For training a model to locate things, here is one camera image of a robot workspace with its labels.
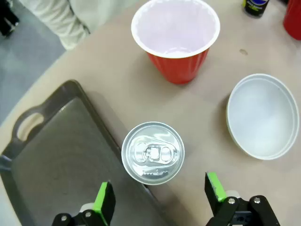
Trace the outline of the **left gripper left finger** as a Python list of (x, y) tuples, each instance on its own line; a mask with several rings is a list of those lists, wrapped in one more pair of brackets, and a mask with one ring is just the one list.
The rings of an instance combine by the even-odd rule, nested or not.
[(59, 213), (55, 216), (53, 226), (109, 226), (115, 211), (116, 198), (112, 184), (102, 182), (95, 202), (90, 208), (83, 206), (76, 216), (68, 213)]

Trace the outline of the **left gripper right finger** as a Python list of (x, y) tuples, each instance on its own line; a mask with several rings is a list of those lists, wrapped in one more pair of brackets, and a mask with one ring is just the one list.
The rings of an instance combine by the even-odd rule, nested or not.
[(205, 175), (205, 193), (213, 213), (208, 226), (280, 225), (265, 196), (256, 195), (245, 201), (237, 194), (229, 195), (214, 172)]

